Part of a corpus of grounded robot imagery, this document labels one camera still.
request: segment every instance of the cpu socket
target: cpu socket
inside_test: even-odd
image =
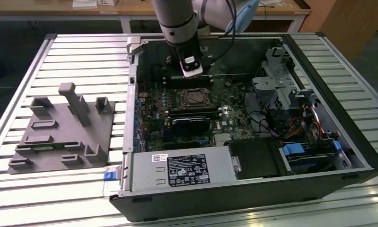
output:
[[[207,108],[212,106],[208,99],[208,90],[204,88],[196,88],[180,91],[182,96],[182,108]]]

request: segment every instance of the white box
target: white box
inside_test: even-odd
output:
[[[98,5],[95,0],[73,0],[73,10],[79,9],[97,9]]]
[[[118,0],[98,0],[98,5],[114,6]]]

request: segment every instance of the blue latch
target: blue latch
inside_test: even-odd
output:
[[[109,168],[103,172],[103,181],[115,181],[118,179],[118,170],[117,168]]]
[[[300,143],[290,143],[283,146],[283,154],[291,155],[291,154],[302,154],[304,153]]]
[[[332,145],[336,151],[342,150],[340,143],[336,140],[332,142]]]

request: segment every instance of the gray plastic holder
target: gray plastic holder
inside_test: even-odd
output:
[[[67,104],[34,98],[30,118],[9,174],[102,167],[107,162],[114,102],[98,97],[86,103],[73,83],[61,83],[58,94]]]

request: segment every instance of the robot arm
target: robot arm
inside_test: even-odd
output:
[[[235,5],[235,25],[231,8]],[[240,33],[247,27],[258,0],[153,0],[155,15],[170,46],[171,60],[178,62],[183,77],[191,78],[202,74],[200,49],[196,38],[199,21],[226,32],[235,28]]]

